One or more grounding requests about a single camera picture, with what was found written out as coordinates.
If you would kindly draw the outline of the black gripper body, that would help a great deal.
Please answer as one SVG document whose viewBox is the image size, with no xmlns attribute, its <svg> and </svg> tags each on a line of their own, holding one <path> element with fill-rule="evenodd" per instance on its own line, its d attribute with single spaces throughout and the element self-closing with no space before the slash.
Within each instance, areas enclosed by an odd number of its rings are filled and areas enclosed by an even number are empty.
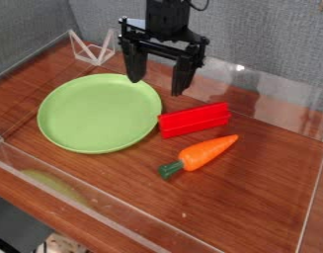
<svg viewBox="0 0 323 253">
<path fill-rule="evenodd" d="M 181 56 L 193 58 L 195 65 L 203 64 L 210 40 L 189 28 L 190 11 L 205 11 L 191 0 L 147 0 L 146 18 L 119 19 L 122 40 L 135 42 L 143 52 L 174 61 Z"/>
</svg>

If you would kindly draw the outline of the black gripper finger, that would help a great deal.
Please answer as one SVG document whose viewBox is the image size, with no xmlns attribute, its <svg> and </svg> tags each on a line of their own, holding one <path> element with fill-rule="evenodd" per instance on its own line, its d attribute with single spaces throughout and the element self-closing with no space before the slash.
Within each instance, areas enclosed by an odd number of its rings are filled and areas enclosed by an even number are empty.
<svg viewBox="0 0 323 253">
<path fill-rule="evenodd" d="M 149 54 L 143 52 L 135 42 L 122 40 L 122 49 L 125 54 L 125 62 L 127 68 L 127 75 L 130 80 L 139 82 L 147 72 Z"/>
<path fill-rule="evenodd" d="M 179 96 L 189 88 L 197 65 L 191 57 L 181 56 L 173 68 L 171 95 Z"/>
</svg>

